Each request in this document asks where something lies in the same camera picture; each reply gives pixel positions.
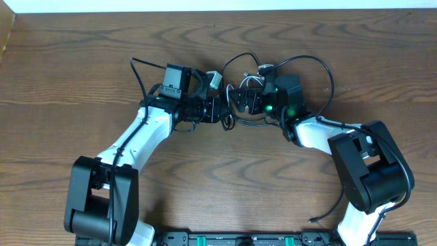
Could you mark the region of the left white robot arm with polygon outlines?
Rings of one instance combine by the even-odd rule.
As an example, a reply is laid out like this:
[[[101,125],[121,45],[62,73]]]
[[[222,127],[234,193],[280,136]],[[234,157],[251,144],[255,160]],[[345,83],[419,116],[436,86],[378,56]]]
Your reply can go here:
[[[76,245],[156,245],[155,227],[139,218],[139,174],[156,147],[179,122],[216,123],[221,102],[209,95],[220,87],[217,71],[167,64],[161,84],[143,94],[137,116],[98,156],[73,164],[64,228]]]

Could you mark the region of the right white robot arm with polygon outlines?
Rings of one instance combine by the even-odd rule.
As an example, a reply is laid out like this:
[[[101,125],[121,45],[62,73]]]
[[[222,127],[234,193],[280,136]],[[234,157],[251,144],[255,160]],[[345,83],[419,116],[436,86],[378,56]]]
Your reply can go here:
[[[226,90],[225,96],[239,111],[277,120],[288,141],[332,157],[348,199],[336,243],[374,244],[386,214],[409,200],[414,176],[383,122],[346,124],[310,112],[294,74],[266,76],[259,87]]]

